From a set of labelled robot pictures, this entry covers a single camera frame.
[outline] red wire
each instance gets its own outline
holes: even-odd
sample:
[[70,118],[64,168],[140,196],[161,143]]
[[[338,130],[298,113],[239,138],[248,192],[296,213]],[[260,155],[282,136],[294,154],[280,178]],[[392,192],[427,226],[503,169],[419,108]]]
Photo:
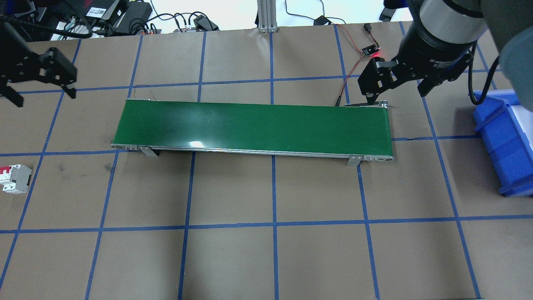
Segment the red wire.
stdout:
[[353,66],[352,70],[350,71],[350,73],[348,73],[348,76],[346,76],[346,79],[344,80],[344,83],[342,84],[342,87],[341,87],[341,92],[338,94],[339,97],[342,96],[342,94],[344,93],[344,87],[346,86],[346,82],[348,81],[348,78],[350,78],[350,75],[352,75],[353,71],[355,71],[355,69],[357,68],[357,66],[359,65],[359,63],[363,60],[364,56],[362,56],[357,62],[356,64]]
[[348,31],[348,29],[346,29],[346,27],[344,27],[342,24],[337,24],[337,25],[340,26],[342,29],[344,29],[344,31],[346,31],[346,33],[348,34],[348,37],[352,41],[352,45],[356,48],[357,52],[363,53],[359,48],[357,48],[356,43],[353,41],[353,37],[350,34],[350,32]]

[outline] green conveyor belt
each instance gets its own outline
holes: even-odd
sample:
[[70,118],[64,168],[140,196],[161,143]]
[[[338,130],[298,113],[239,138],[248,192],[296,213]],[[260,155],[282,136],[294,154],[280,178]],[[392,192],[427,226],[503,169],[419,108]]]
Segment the green conveyor belt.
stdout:
[[382,107],[324,107],[128,99],[115,148],[392,158]]

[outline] blue plastic bin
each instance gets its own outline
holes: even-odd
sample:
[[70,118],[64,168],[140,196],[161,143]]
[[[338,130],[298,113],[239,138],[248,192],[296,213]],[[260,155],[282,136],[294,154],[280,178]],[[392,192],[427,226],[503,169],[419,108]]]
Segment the blue plastic bin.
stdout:
[[[481,92],[474,92],[479,99]],[[474,111],[481,134],[505,196],[533,195],[533,150],[514,114],[520,105],[513,90],[490,91]]]

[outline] blue tape line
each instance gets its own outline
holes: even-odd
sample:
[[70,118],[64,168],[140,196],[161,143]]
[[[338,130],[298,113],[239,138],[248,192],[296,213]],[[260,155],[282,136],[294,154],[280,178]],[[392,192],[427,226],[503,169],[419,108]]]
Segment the blue tape line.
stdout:
[[[515,220],[533,219],[533,215],[495,215],[495,216],[465,216],[459,217],[461,221],[477,220]],[[406,218],[406,219],[369,219],[370,224],[393,224],[393,223],[431,223],[431,222],[453,222],[455,217],[437,218]],[[324,221],[295,221],[276,222],[277,227],[288,226],[323,226],[323,225],[353,225],[365,224],[365,220],[324,220]],[[261,223],[233,223],[233,224],[203,224],[189,225],[190,230],[217,229],[217,228],[248,228],[248,227],[272,227],[273,222]],[[135,226],[135,227],[104,227],[104,228],[48,228],[48,229],[21,229],[21,230],[0,230],[0,234],[25,234],[25,233],[61,233],[61,232],[126,232],[126,231],[159,231],[159,230],[183,230],[184,225],[168,226]]]
[[202,85],[232,84],[232,83],[255,83],[255,82],[271,82],[271,80],[270,79],[250,79],[250,80],[210,81],[210,82],[202,82]]
[[429,222],[452,222],[455,217],[441,218],[412,218],[412,219],[376,219],[369,220],[370,224],[392,224],[392,223],[429,223]]
[[59,109],[61,107],[61,103],[63,102],[63,97],[65,95],[65,92],[61,93],[61,96],[59,97],[58,105],[55,107],[54,116],[52,117],[52,124],[50,124],[50,128],[48,129],[48,134],[46,135],[46,140],[44,142],[43,146],[43,153],[46,152],[46,148],[48,147],[48,142],[50,141],[50,136],[52,136],[52,131],[54,130],[55,120],[58,118]]
[[12,156],[39,156],[41,153],[4,153],[0,154],[0,157],[12,157]]
[[277,222],[277,226],[319,226],[319,225],[352,225],[364,224],[365,220],[331,220],[331,221],[296,221]]
[[459,213],[457,211],[457,206],[455,204],[454,195],[453,195],[453,192],[451,191],[450,180],[448,178],[448,173],[446,171],[446,166],[444,164],[444,159],[442,158],[442,152],[440,150],[439,140],[437,138],[437,135],[435,134],[435,128],[433,126],[433,121],[431,119],[431,114],[430,114],[429,108],[427,106],[427,101],[426,101],[425,97],[422,97],[422,103],[424,104],[424,110],[426,111],[427,120],[430,123],[431,134],[434,137],[435,148],[437,149],[437,155],[439,157],[440,167],[442,169],[442,174],[444,176],[444,181],[446,183],[446,189],[448,190],[448,196],[450,197],[450,204],[451,204],[451,208],[452,208],[452,210],[454,212],[455,221],[456,221],[456,224],[457,224],[457,229],[459,231],[459,238],[461,239],[461,244],[463,246],[463,252],[465,254],[466,264],[467,264],[469,272],[470,272],[470,278],[472,280],[472,285],[474,287],[474,291],[475,291],[475,295],[476,295],[477,299],[480,299],[481,298],[481,294],[479,292],[478,282],[477,282],[477,279],[475,278],[474,268],[472,266],[472,261],[470,260],[470,253],[468,251],[468,246],[466,245],[466,240],[465,240],[465,236],[464,236],[464,233],[463,233],[463,227],[461,225],[461,220],[459,219]]
[[123,86],[104,86],[101,88],[83,88],[78,89],[78,92],[86,92],[86,91],[104,91],[104,90],[125,90],[129,88],[134,88],[133,86],[130,87],[129,85],[123,85]]
[[472,216],[472,217],[459,217],[459,219],[462,221],[516,220],[516,219],[533,219],[533,215]]
[[[81,40],[78,41],[78,45],[76,47],[76,51],[74,52],[74,57],[72,58],[72,63],[76,62],[76,58],[78,56],[80,45],[81,45]],[[46,151],[46,148],[48,146],[48,141],[50,140],[50,136],[52,134],[52,130],[53,130],[54,124],[55,124],[55,119],[58,116],[59,107],[61,106],[61,102],[63,100],[63,96],[64,96],[64,91],[61,91],[61,96],[59,97],[58,104],[57,104],[57,106],[55,108],[54,116],[52,118],[52,122],[51,122],[50,128],[48,130],[48,134],[46,136],[46,141],[44,143],[42,153],[44,153]],[[19,237],[19,232],[20,232],[20,230],[22,228],[22,223],[24,222],[24,217],[26,216],[26,211],[28,210],[28,204],[30,202],[31,195],[33,193],[33,189],[34,189],[34,186],[35,186],[35,181],[37,180],[37,175],[39,174],[39,170],[41,169],[41,164],[43,163],[43,157],[44,156],[42,155],[42,153],[41,153],[41,157],[39,158],[39,163],[37,164],[37,168],[35,169],[35,174],[33,175],[33,179],[31,181],[30,188],[28,190],[28,196],[26,197],[26,201],[24,202],[24,208],[22,210],[22,214],[21,214],[20,219],[19,219],[19,224],[17,226],[17,231],[15,233],[15,236],[13,237],[13,241],[11,242],[11,246],[9,248],[9,253],[7,255],[7,259],[5,261],[4,268],[2,269],[2,275],[0,276],[0,289],[2,288],[2,285],[4,284],[4,279],[5,279],[5,275],[7,273],[7,268],[9,267],[9,263],[11,261],[11,257],[13,256],[13,251],[15,250],[15,245],[16,245],[17,239]]]
[[406,140],[432,140],[432,137],[418,137],[418,138],[392,138],[392,141],[406,141]]
[[60,93],[63,90],[46,90],[46,91],[22,91],[19,94],[42,94],[42,93]]
[[2,276],[0,276],[0,289],[2,289],[2,285],[4,284],[7,267],[9,266],[9,262],[11,261],[11,256],[13,255],[13,251],[15,250],[15,244],[17,243],[18,238],[19,238],[19,234],[15,233],[15,236],[13,237],[13,241],[11,242],[11,246],[9,247],[9,253],[7,254],[7,259],[5,260],[4,269],[2,270]]
[[361,193],[361,205],[363,208],[363,217],[365,219],[365,231],[367,235],[367,243],[368,243],[368,256],[370,259],[370,268],[372,270],[372,281],[374,282],[374,293],[376,295],[376,299],[379,300],[379,286],[377,284],[377,272],[376,272],[376,263],[374,260],[374,247],[372,246],[372,236],[370,234],[370,222],[368,219],[368,210],[366,206],[366,198],[365,198],[365,189],[363,186],[363,176],[361,172],[361,166],[357,166],[357,178],[359,179],[359,192]]
[[274,38],[269,33],[270,51],[270,105],[274,105]]
[[101,151],[73,151],[73,152],[34,152],[34,153],[4,153],[0,154],[0,157],[11,157],[11,156],[52,156],[52,155],[94,155],[94,154],[109,154],[109,153],[122,153],[122,152],[139,152],[139,151],[131,151],[131,150],[125,150],[125,149],[117,149],[117,150],[101,150]]
[[[109,196],[111,195],[111,186],[113,185],[113,178],[115,176],[115,169],[117,168],[117,161],[118,161],[118,153],[115,153],[115,159],[113,160],[113,166],[111,167],[111,173],[109,174],[109,181],[107,183],[107,192],[106,192],[106,198],[103,204],[102,217],[100,218],[100,229],[103,228],[103,225],[106,221],[107,206],[109,204]],[[89,295],[91,294],[94,269],[96,267],[96,260],[98,259],[98,252],[100,251],[101,239],[102,239],[102,231],[99,231],[98,237],[96,238],[96,246],[94,247],[93,262],[91,264],[91,270],[89,272],[89,279],[87,281],[87,289],[85,290],[85,300],[88,300]]]
[[[481,58],[481,61],[483,62],[483,66],[485,67],[485,71],[489,72],[489,65],[487,65],[487,62],[485,61],[485,56],[483,56],[483,51],[481,51],[481,47],[479,47],[479,44],[476,44],[475,47],[478,49],[479,58]],[[492,88],[497,90],[496,84],[494,83],[494,80],[490,81],[490,84],[492,85]]]
[[[346,70],[344,69],[344,58],[342,56],[341,40],[338,37],[337,25],[333,25],[335,30],[335,39],[337,40],[338,56],[341,60],[342,80],[346,80]],[[348,83],[344,86],[344,94],[346,95],[346,104],[350,104],[350,96],[348,95]]]
[[185,226],[183,232],[183,248],[181,250],[180,278],[177,289],[178,300],[183,299],[183,282],[185,277],[185,259],[187,258],[187,240],[189,238],[189,220],[191,217],[192,183],[195,177],[196,152],[192,152],[191,170],[189,173],[189,193],[187,195],[187,210],[185,212]]
[[79,48],[81,47],[82,45],[82,39],[78,39],[78,45],[76,46],[76,51],[74,51],[74,57],[72,58],[72,64],[75,64],[76,63],[76,58],[78,58],[78,52],[79,52]]
[[218,229],[218,228],[247,228],[247,227],[272,227],[272,222],[261,223],[232,223],[232,224],[202,224],[189,225],[188,229]]
[[471,136],[442,136],[437,137],[439,140],[446,140],[446,139],[478,139],[481,138],[481,136],[478,135],[471,135]]
[[298,80],[322,80],[322,79],[337,79],[343,78],[341,75],[337,76],[314,76],[314,77],[293,77],[293,78],[274,78],[274,81],[298,81]]
[[272,156],[272,239],[274,249],[274,299],[279,300],[278,272],[278,208],[276,194],[276,156]]
[[402,36],[405,35],[405,29],[403,27],[403,22],[402,21],[399,21],[398,24],[400,25],[400,30],[401,30],[401,34]]
[[128,98],[131,97],[133,82],[135,81],[135,74],[137,73],[137,65],[139,64],[139,56],[141,55],[142,48],[142,38],[144,35],[141,35],[139,38],[139,46],[137,47],[137,54],[135,55],[135,63],[133,65],[132,79],[130,80],[130,86],[128,87]]
[[136,85],[136,89],[144,88],[164,88],[167,86],[185,86],[185,85],[198,85],[198,82],[184,82],[184,83],[163,83],[163,84],[139,84]]
[[207,31],[204,31],[204,39],[201,43],[201,58],[200,58],[200,77],[198,78],[198,98],[196,99],[196,102],[201,101],[201,85],[202,85],[202,79],[204,76],[204,56],[205,56],[205,40],[207,37]]
[[[24,217],[26,216],[26,211],[28,210],[30,198],[33,193],[34,186],[35,186],[35,181],[37,180],[37,175],[39,175],[39,170],[41,169],[41,164],[43,163],[43,157],[44,156],[42,155],[40,156],[39,163],[37,164],[37,168],[35,169],[35,174],[33,175],[33,180],[31,181],[31,185],[28,190],[28,196],[26,197],[26,201],[24,202],[24,208],[22,209],[22,214],[19,219],[19,225],[17,226],[18,231],[22,228],[22,223],[24,222]],[[7,273],[7,268],[9,267],[11,257],[13,256],[13,251],[15,250],[15,244],[17,243],[18,237],[19,237],[19,232],[16,232],[15,236],[13,237],[13,242],[11,243],[11,247],[9,248],[9,253],[7,254],[7,259],[5,261],[4,270],[2,271],[2,276],[0,277],[0,289],[2,288],[2,285],[4,284],[4,279]]]
[[[350,78],[357,78],[359,74],[352,74]],[[292,78],[272,78],[272,79],[251,79],[251,80],[232,80],[232,81],[209,81],[201,82],[202,85],[210,84],[232,84],[232,83],[255,83],[255,82],[276,82],[276,81],[305,81],[305,80],[325,80],[325,79],[338,79],[344,78],[342,75],[336,76],[313,76],[313,77],[292,77]],[[125,89],[146,89],[146,88],[164,88],[170,86],[187,86],[187,85],[200,85],[199,82],[184,82],[184,83],[163,83],[163,84],[138,84],[134,86],[121,85],[121,86],[103,86],[100,88],[82,88],[78,89],[80,92],[85,91],[103,91],[103,90],[125,90]],[[62,90],[47,90],[47,91],[25,91],[19,92],[20,94],[39,94],[39,93],[60,93]]]

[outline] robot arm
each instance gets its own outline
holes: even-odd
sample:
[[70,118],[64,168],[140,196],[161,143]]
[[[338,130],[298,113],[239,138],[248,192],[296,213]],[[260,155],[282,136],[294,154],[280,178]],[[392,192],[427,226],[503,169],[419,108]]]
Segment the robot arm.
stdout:
[[[384,91],[407,81],[421,80],[418,91],[426,96],[444,81],[458,79],[473,59],[468,50],[487,30],[487,24],[500,52],[505,52],[505,45],[514,36],[533,26],[530,0],[407,0],[407,3],[413,24],[398,54],[389,62],[380,57],[372,58],[358,79],[369,105]],[[506,71],[505,61],[502,61],[502,68],[519,99],[533,106],[531,98],[523,99],[531,96],[519,91],[521,84],[509,75],[512,70]]]

